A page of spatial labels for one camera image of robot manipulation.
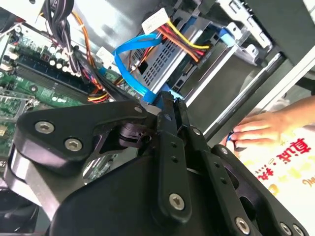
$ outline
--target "finger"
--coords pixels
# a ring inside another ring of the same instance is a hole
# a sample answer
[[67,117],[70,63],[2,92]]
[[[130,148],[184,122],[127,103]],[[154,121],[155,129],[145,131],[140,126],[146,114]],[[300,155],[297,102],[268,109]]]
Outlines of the finger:
[[266,129],[269,128],[270,125],[265,120],[253,121],[247,124],[241,124],[236,126],[233,131],[234,132],[245,132],[257,129]]
[[266,129],[258,129],[258,130],[251,130],[245,132],[237,132],[232,134],[232,140],[253,140],[253,139],[276,139],[277,134],[276,132],[272,131],[270,128]]
[[275,143],[271,139],[255,139],[255,140],[238,140],[235,141],[235,145],[238,148],[252,148],[262,146],[272,146]]
[[226,147],[231,151],[234,152],[235,146],[234,143],[232,141],[227,141],[226,142]]
[[222,139],[222,141],[220,142],[220,144],[225,146],[226,140],[227,140],[227,135]]
[[239,153],[235,151],[235,145],[232,141],[227,141],[226,147],[238,158],[240,159]]

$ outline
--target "motherboard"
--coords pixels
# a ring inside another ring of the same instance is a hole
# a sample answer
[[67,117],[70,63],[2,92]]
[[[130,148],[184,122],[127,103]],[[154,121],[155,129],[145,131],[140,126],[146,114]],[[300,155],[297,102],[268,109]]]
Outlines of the motherboard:
[[[71,71],[67,55],[50,38],[20,26],[2,40],[7,44],[0,52],[0,172],[11,153],[15,123],[22,113],[89,104],[88,96],[95,91],[93,84]],[[112,83],[122,80],[111,69],[103,76]],[[137,94],[125,83],[117,86],[132,96]]]

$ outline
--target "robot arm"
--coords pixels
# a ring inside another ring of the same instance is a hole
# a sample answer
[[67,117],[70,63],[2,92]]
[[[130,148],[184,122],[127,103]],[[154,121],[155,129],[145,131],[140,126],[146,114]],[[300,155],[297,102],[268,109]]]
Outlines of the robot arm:
[[[308,235],[229,150],[207,146],[183,101],[161,92],[154,105],[157,115],[123,101],[19,118],[4,178],[43,207],[47,235]],[[84,186],[87,161],[126,147],[138,156]]]

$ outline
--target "human hand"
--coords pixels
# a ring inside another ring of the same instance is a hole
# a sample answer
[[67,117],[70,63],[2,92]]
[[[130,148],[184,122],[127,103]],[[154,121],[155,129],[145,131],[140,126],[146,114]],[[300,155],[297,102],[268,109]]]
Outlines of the human hand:
[[263,113],[245,118],[234,129],[231,139],[238,148],[274,147],[281,143],[281,134],[289,124],[281,113]]

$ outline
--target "screw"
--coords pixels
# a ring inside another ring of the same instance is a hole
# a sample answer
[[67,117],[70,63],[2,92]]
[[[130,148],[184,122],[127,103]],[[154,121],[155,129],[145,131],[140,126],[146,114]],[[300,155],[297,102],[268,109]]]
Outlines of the screw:
[[77,139],[67,139],[64,145],[70,151],[79,151],[82,149],[82,143]]
[[137,112],[142,113],[142,109],[140,107],[135,107],[134,108]]
[[299,236],[304,236],[303,231],[297,226],[293,224],[295,231],[299,234]]
[[226,150],[225,148],[223,148],[223,147],[221,147],[221,151],[222,151],[225,155],[228,154],[227,150]]
[[20,33],[22,32],[22,28],[20,26],[17,26],[14,28],[15,32]]
[[280,226],[282,228],[282,230],[287,234],[287,235],[292,235],[291,230],[289,229],[289,227],[285,224],[280,222]]
[[245,235],[250,234],[250,232],[251,232],[250,227],[248,226],[246,221],[243,220],[241,217],[236,217],[235,223],[236,223],[237,227],[240,229],[240,231],[242,231],[243,234],[245,234]]
[[200,131],[197,128],[194,128],[192,130],[195,132],[196,135],[200,135],[201,134]]
[[176,193],[169,195],[169,203],[171,203],[172,207],[176,210],[183,210],[185,207],[183,198]]
[[35,124],[35,129],[39,133],[50,134],[55,130],[55,127],[52,123],[46,121],[39,121]]

